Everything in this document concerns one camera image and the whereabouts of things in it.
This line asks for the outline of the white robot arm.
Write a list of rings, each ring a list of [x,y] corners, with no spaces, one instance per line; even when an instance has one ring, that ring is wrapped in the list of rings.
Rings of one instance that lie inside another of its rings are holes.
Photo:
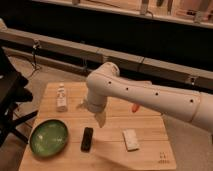
[[[101,127],[108,97],[123,99],[134,104],[170,115],[213,133],[213,95],[180,88],[131,81],[120,77],[118,66],[106,62],[86,78],[85,107],[95,114]]]

